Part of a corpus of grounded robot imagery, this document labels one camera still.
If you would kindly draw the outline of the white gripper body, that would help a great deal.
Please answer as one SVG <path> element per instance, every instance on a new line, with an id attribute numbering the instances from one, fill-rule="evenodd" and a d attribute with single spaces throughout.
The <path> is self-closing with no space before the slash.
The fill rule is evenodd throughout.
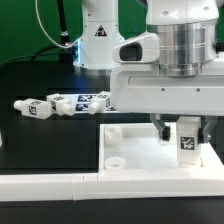
<path id="1" fill-rule="evenodd" d="M 152 64 L 121 64 L 110 79 L 120 112 L 224 116 L 224 63 L 209 62 L 192 77 L 169 77 Z"/>

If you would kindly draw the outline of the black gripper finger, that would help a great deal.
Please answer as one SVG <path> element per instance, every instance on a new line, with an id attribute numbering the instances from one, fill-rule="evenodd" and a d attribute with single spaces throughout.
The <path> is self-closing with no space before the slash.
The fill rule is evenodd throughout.
<path id="1" fill-rule="evenodd" d="M 161 114 L 150 114 L 150 121 L 158 130 L 158 135 L 160 140 L 169 140 L 170 139 L 170 127 L 166 126 L 162 120 Z"/>
<path id="2" fill-rule="evenodd" d="M 208 143 L 211 139 L 211 131 L 217 123 L 216 116 L 206 116 L 205 125 L 198 130 L 198 143 Z"/>

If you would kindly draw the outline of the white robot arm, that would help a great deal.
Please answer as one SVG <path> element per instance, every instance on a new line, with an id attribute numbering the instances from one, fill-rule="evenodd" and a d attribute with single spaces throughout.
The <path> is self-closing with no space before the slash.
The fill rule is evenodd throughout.
<path id="1" fill-rule="evenodd" d="M 216 38 L 224 0 L 137 0 L 147 7 L 146 31 L 124 39 L 118 0 L 82 0 L 83 34 L 74 64 L 84 74 L 109 74 L 112 105 L 148 113 L 163 140 L 163 114 L 198 115 L 209 140 L 224 116 L 224 44 Z"/>

